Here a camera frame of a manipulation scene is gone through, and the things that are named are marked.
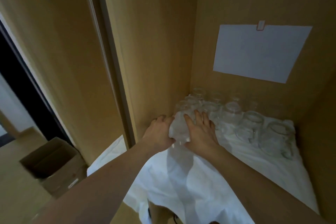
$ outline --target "hand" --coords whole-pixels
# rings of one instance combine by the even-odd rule
[[[157,119],[152,120],[150,126],[147,128],[142,141],[149,144],[150,149],[153,150],[153,154],[167,150],[175,143],[175,139],[168,136],[169,127],[173,120],[174,117],[166,118],[165,115],[160,115]]]
[[[205,158],[207,154],[211,154],[214,147],[218,147],[219,143],[215,134],[215,124],[209,120],[208,114],[195,110],[196,124],[185,114],[184,118],[189,128],[190,142],[186,142],[186,146],[193,153]]]

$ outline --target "white wall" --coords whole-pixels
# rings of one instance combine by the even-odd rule
[[[3,136],[6,133],[6,130],[0,125],[0,136]]]
[[[27,128],[36,127],[27,110],[16,97],[10,86],[0,74],[0,110],[16,128],[22,132]]]

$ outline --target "left hand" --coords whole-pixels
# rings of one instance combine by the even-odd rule
[[[169,127],[173,120],[173,116],[166,118],[166,115],[160,115],[157,119],[152,120],[150,126],[143,135],[142,141],[149,144],[154,154],[167,150],[173,143],[175,143],[175,139],[168,136]]]

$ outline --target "cabinet door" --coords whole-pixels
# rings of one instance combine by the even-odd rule
[[[189,93],[197,0],[103,1],[137,141]]]
[[[0,0],[28,67],[91,164],[124,134],[87,0]]]

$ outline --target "wooden wall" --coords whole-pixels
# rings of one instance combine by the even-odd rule
[[[47,98],[91,164],[124,133],[87,0],[0,0]]]
[[[300,152],[321,215],[336,223],[336,73],[299,123]]]
[[[135,140],[189,93],[197,0],[106,0]]]
[[[283,105],[283,118],[299,121],[336,67],[336,0],[198,0],[191,88],[256,98],[266,112]],[[257,24],[313,26],[286,84],[212,71],[219,26]]]

